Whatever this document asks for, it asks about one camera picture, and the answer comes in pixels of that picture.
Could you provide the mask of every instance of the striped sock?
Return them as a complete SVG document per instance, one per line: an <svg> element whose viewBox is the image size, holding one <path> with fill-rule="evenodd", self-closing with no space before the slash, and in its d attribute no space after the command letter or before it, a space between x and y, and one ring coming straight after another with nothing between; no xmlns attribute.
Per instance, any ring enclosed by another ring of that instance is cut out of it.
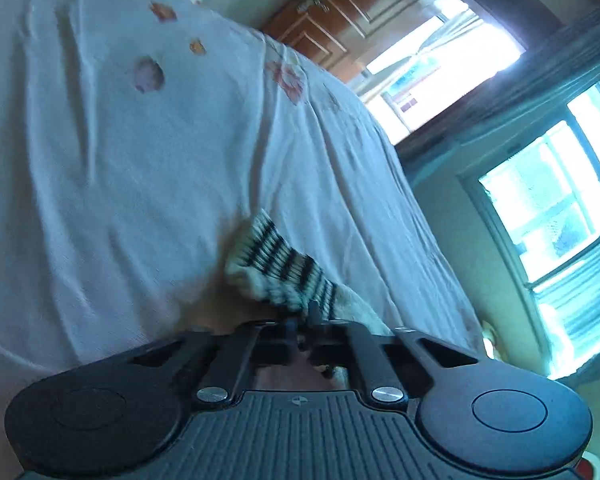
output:
<svg viewBox="0 0 600 480"><path fill-rule="evenodd" d="M252 300L308 315L311 300L322 319L360 322L375 334L390 334L378 314L349 287L331 282L315 260L291 247L261 211L236 241L224 272Z"/></svg>

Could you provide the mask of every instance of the metal screw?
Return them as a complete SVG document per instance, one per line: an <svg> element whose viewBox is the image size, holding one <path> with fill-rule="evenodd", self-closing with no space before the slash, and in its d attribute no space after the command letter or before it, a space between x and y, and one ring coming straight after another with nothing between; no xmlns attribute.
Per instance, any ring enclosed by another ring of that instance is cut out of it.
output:
<svg viewBox="0 0 600 480"><path fill-rule="evenodd" d="M380 402L398 402L404 397L404 393L392 386L380 386L371 392L371 396Z"/></svg>
<svg viewBox="0 0 600 480"><path fill-rule="evenodd" d="M198 390L196 395L202 402L221 402L229 396L229 393L224 388L219 388L218 386L207 386Z"/></svg>

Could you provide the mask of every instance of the flower pattern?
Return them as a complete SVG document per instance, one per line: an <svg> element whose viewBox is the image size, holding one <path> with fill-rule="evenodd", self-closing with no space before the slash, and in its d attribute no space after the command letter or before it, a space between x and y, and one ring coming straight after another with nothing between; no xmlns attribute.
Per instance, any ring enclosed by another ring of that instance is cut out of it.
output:
<svg viewBox="0 0 600 480"><path fill-rule="evenodd" d="M289 100L297 105L302 97L304 85L293 67L285 62L269 61L266 69L271 72L273 81L285 91Z"/></svg>

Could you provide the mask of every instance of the window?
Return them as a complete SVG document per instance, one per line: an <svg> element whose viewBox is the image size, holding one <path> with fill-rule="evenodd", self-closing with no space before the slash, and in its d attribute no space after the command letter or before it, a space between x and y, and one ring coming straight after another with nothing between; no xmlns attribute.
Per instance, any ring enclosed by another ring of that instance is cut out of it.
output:
<svg viewBox="0 0 600 480"><path fill-rule="evenodd" d="M367 76L416 54L404 73L367 107L397 144L480 83L515 62L522 47L461 0L437 0L437 15L366 66ZM447 31L446 23L454 26ZM427 40L438 38L426 48Z"/></svg>
<svg viewBox="0 0 600 480"><path fill-rule="evenodd" d="M536 134L478 182L558 378L600 352L600 82Z"/></svg>

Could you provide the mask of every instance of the bed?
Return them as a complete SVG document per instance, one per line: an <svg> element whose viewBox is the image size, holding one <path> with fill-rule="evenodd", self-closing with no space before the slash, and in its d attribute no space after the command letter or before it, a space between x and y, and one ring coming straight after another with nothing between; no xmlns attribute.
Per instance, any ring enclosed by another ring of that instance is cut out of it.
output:
<svg viewBox="0 0 600 480"><path fill-rule="evenodd" d="M394 148L336 78L186 0L0 0L0 480L24 386L267 315L222 280L260 209L388 326L480 349Z"/></svg>

